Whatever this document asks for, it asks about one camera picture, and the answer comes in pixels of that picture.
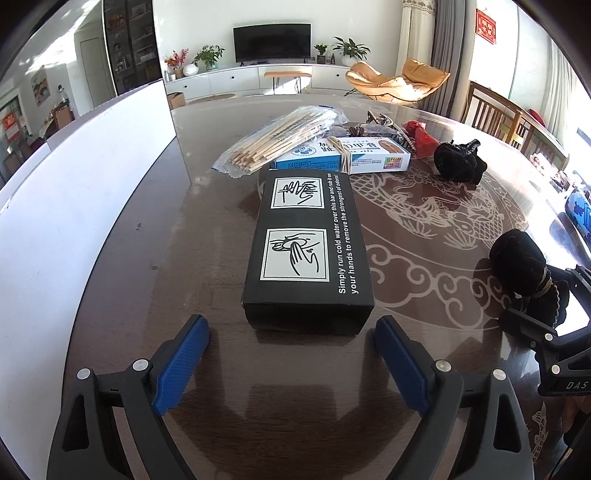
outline glass cabinet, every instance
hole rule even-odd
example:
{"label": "glass cabinet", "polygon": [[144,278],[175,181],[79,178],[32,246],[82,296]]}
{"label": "glass cabinet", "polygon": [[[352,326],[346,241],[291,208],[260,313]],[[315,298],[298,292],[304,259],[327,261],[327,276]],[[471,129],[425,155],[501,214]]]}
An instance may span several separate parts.
{"label": "glass cabinet", "polygon": [[151,0],[103,0],[103,13],[117,95],[162,78]]}

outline tv stand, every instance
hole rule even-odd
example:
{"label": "tv stand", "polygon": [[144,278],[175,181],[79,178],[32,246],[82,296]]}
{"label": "tv stand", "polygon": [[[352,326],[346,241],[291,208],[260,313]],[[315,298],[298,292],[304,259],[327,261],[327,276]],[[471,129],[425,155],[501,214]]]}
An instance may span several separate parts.
{"label": "tv stand", "polygon": [[[327,93],[344,95],[351,90],[346,79],[348,68],[340,65],[304,64],[301,60],[290,63],[245,64],[244,66],[207,70],[192,77],[183,77],[166,83],[167,93],[181,92],[185,101],[211,95],[235,93],[243,95],[261,95],[271,93],[273,86],[277,90],[277,80],[273,77],[285,77],[286,82],[293,78],[308,77],[309,87],[304,93]],[[295,91],[300,91],[300,82]]]}

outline black box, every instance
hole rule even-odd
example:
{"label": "black box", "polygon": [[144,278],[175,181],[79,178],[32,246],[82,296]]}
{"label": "black box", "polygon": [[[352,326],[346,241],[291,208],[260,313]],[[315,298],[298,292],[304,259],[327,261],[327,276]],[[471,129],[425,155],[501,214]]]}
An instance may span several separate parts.
{"label": "black box", "polygon": [[374,308],[349,177],[269,170],[242,306],[254,329],[356,335]]}

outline white box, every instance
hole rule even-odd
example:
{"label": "white box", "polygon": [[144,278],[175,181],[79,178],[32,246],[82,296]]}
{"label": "white box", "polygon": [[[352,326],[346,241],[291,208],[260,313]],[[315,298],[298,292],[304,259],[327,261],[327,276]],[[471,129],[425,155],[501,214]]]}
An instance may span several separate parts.
{"label": "white box", "polygon": [[[351,152],[351,175],[378,171],[405,171],[410,153],[388,137],[339,138]],[[339,171],[340,154],[325,138],[299,145],[274,162],[273,168],[316,168]]]}

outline glass tabletop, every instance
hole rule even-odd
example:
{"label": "glass tabletop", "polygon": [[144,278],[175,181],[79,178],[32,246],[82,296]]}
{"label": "glass tabletop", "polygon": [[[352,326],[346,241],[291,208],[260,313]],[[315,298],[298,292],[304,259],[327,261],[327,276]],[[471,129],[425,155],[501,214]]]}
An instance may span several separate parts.
{"label": "glass tabletop", "polygon": [[[364,122],[368,109],[398,125],[418,120],[440,141],[477,138],[489,166],[478,187],[444,182],[420,160],[402,174],[351,177],[376,299],[355,337],[256,332],[241,306],[258,176],[232,179],[211,165],[301,105],[340,108],[352,122]],[[371,329],[391,314],[433,358],[460,371],[507,372],[540,458],[537,474],[547,474],[561,453],[562,402],[537,394],[533,352],[497,328],[509,297],[488,252],[501,233],[521,228],[556,267],[590,265],[564,212],[547,201],[551,187],[520,152],[437,115],[351,97],[218,100],[175,109],[173,119],[177,140],[130,198],[90,276],[65,388],[80,368],[118,371],[151,356],[200,313],[212,329],[209,346],[164,417],[198,478],[386,478],[420,420],[374,348]],[[584,317],[573,309],[567,321],[576,329]],[[447,478],[466,420],[458,418],[437,478]],[[146,478],[121,413],[118,424],[136,478]]]}

